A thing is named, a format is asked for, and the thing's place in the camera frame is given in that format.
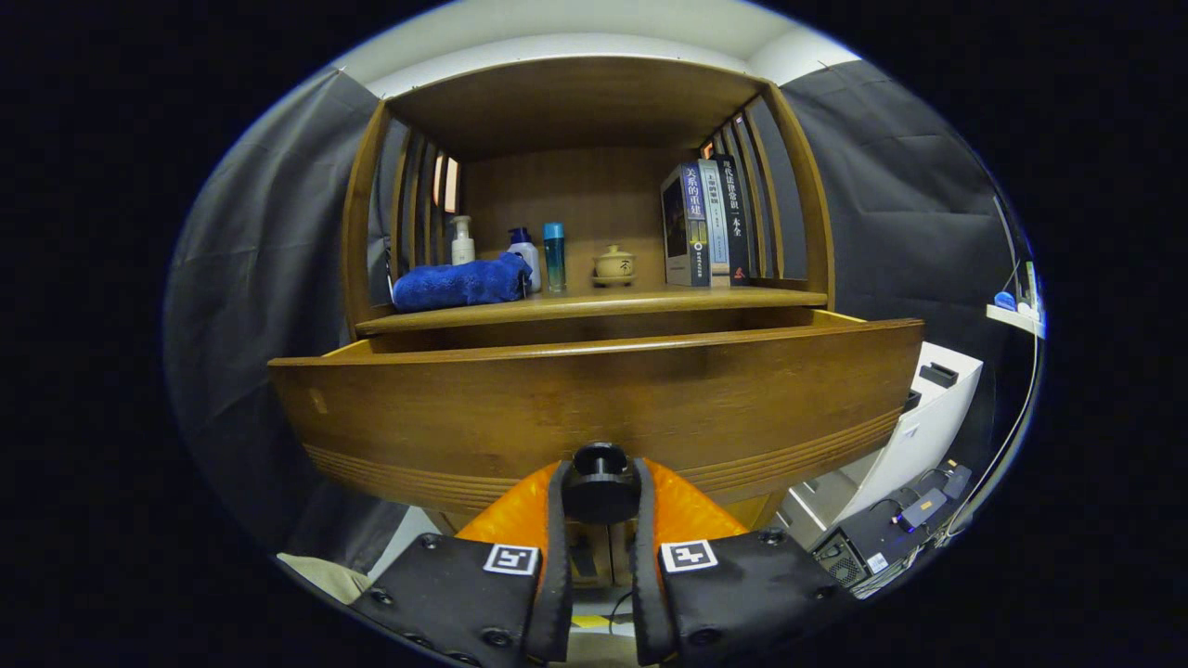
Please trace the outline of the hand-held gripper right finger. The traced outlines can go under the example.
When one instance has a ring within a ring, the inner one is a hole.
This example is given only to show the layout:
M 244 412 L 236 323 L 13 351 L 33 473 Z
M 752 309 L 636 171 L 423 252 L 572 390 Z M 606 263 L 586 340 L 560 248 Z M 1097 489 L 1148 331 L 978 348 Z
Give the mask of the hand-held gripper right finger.
M 637 656 L 662 667 L 789 667 L 853 611 L 788 532 L 750 530 L 674 470 L 638 456 Z

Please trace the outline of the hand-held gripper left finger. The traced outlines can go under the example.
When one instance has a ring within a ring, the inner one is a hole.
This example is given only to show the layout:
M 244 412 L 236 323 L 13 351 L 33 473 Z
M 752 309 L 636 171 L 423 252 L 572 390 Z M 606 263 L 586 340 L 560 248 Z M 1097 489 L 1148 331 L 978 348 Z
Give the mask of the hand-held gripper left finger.
M 463 530 L 424 532 L 354 612 L 448 667 L 546 667 L 567 657 L 573 585 L 562 508 L 569 462 L 516 483 Z

